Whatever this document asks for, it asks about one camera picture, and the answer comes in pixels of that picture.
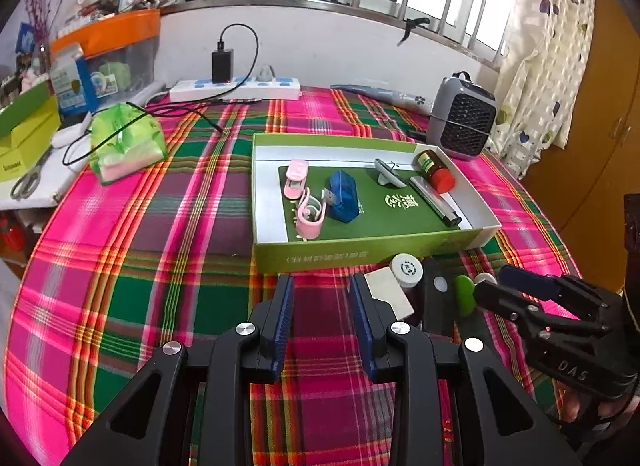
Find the green plastic bag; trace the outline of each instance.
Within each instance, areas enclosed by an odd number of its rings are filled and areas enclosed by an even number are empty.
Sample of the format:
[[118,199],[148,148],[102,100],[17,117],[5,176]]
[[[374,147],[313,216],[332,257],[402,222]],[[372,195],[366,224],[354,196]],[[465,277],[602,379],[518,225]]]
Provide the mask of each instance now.
[[[92,149],[141,113],[128,104],[116,104],[97,114],[91,127]],[[107,185],[166,156],[166,141],[160,124],[155,117],[145,115],[94,151],[89,164],[100,183]]]

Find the yellow box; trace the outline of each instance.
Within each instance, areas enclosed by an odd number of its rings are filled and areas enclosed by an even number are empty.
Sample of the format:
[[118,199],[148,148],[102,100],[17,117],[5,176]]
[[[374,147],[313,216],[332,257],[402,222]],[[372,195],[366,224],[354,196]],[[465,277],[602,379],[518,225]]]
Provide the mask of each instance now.
[[52,96],[0,139],[0,182],[17,179],[27,173],[47,150],[59,127],[58,101]]

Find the orange storage box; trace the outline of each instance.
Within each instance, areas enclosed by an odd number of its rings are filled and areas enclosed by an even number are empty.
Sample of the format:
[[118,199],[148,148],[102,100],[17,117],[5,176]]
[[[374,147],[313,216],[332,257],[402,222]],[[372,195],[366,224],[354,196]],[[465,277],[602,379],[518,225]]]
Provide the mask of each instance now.
[[119,14],[106,20],[90,23],[51,43],[54,54],[79,43],[85,58],[93,58],[116,51],[160,35],[160,9]]
[[160,11],[119,14],[55,40],[52,54],[79,44],[100,108],[133,98],[154,82]]

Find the box lid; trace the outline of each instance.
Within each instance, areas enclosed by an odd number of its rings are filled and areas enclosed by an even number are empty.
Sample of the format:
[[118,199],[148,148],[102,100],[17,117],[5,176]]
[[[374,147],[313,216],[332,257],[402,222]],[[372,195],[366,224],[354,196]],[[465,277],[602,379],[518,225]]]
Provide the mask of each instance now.
[[12,104],[0,112],[0,139],[36,112],[52,94],[49,81],[43,81],[20,94]]
[[12,129],[8,135],[0,138],[0,156],[20,146],[25,139],[50,119],[52,113],[58,113],[56,96],[49,97],[45,106],[41,106],[36,112],[31,113],[26,120]]
[[106,20],[96,21],[62,36],[51,43],[57,54],[69,45],[78,43],[84,57],[89,59],[122,49],[160,35],[160,9],[124,12]]

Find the white power strip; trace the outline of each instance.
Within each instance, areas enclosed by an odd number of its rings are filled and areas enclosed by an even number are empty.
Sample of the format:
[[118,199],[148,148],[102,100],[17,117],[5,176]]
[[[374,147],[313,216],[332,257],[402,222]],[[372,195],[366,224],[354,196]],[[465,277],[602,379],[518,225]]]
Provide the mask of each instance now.
[[[244,78],[234,78],[229,83],[212,83],[211,80],[180,81],[169,91],[171,102],[205,100],[232,89]],[[292,78],[275,78],[256,81],[249,78],[245,84],[226,94],[222,99],[300,99],[300,82]]]

